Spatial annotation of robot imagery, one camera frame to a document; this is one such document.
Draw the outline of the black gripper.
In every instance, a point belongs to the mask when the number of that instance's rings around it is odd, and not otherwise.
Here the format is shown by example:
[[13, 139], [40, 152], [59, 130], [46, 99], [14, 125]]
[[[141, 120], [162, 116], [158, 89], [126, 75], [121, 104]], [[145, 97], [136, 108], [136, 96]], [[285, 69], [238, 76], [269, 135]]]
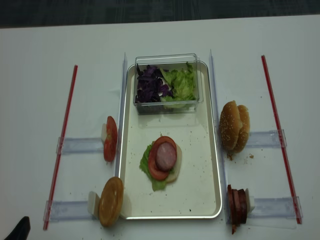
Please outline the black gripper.
[[30, 230], [30, 218], [28, 216], [24, 216], [5, 240], [27, 240]]

